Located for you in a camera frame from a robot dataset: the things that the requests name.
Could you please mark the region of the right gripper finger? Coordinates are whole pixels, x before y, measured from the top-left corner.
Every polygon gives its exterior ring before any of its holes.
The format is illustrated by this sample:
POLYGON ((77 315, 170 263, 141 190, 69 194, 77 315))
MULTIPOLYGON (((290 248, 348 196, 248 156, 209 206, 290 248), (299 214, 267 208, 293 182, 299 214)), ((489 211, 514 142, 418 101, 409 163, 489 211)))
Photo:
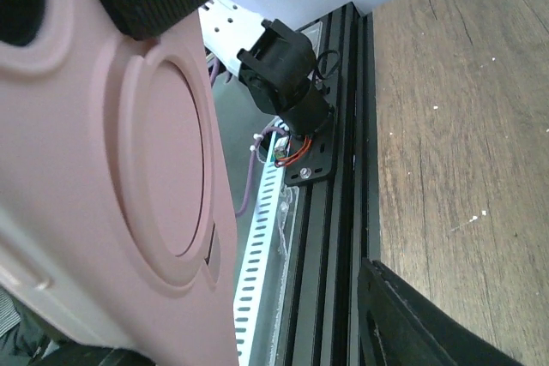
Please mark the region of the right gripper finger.
POLYGON ((362 260, 359 336, 365 365, 518 365, 380 261, 362 260))

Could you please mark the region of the phone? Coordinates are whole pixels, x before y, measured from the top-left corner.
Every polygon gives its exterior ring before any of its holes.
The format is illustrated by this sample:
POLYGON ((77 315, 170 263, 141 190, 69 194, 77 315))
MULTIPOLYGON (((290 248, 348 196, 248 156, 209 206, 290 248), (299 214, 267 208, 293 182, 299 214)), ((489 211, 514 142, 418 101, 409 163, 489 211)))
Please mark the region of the phone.
POLYGON ((82 345, 234 365, 237 227, 197 13, 1 0, 1 284, 82 345))

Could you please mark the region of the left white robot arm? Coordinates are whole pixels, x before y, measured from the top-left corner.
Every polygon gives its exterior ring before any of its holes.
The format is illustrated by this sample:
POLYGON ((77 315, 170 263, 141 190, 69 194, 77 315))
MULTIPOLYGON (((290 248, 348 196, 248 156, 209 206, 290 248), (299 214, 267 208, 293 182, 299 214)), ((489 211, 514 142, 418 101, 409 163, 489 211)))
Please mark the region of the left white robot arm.
MULTIPOLYGON (((208 0, 100 0, 117 29, 135 40, 160 36, 208 0)), ((317 88, 312 43, 282 21, 262 21, 253 46, 240 49, 239 80, 257 108, 277 115, 295 135, 313 136, 331 121, 334 109, 317 88)))

